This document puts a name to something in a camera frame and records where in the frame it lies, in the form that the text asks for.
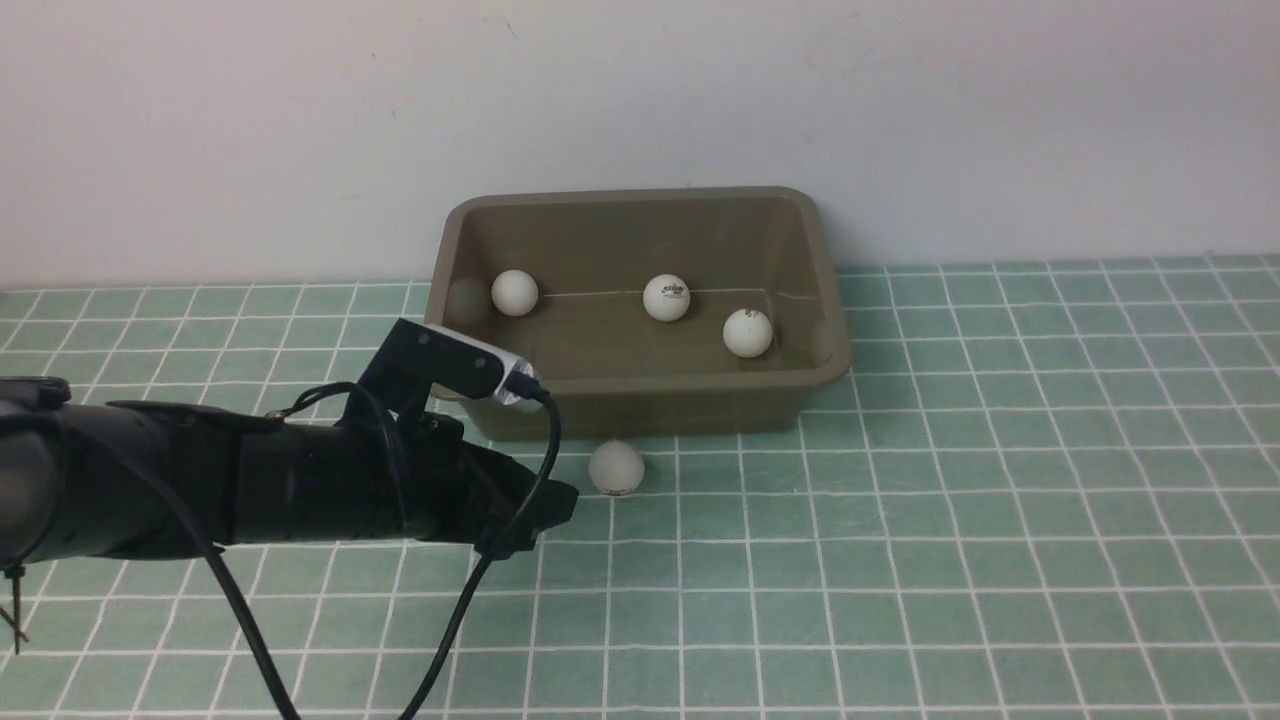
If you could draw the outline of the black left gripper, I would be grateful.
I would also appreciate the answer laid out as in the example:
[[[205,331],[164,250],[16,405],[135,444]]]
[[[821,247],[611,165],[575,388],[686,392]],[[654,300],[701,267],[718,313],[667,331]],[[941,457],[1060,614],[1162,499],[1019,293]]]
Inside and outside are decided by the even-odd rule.
[[[413,539],[506,561],[568,523],[579,501],[575,487],[471,443],[430,439],[394,459],[362,421],[238,414],[236,430],[238,544]]]

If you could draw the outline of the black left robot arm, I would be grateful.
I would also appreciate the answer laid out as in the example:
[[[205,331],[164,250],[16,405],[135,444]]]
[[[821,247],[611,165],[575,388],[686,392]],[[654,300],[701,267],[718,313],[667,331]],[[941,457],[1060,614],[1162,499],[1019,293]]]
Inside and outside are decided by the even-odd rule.
[[[3,565],[198,557],[156,477],[219,547],[411,539],[529,551],[579,492],[429,415],[393,482],[376,424],[288,421],[151,401],[72,404],[58,378],[3,380]]]

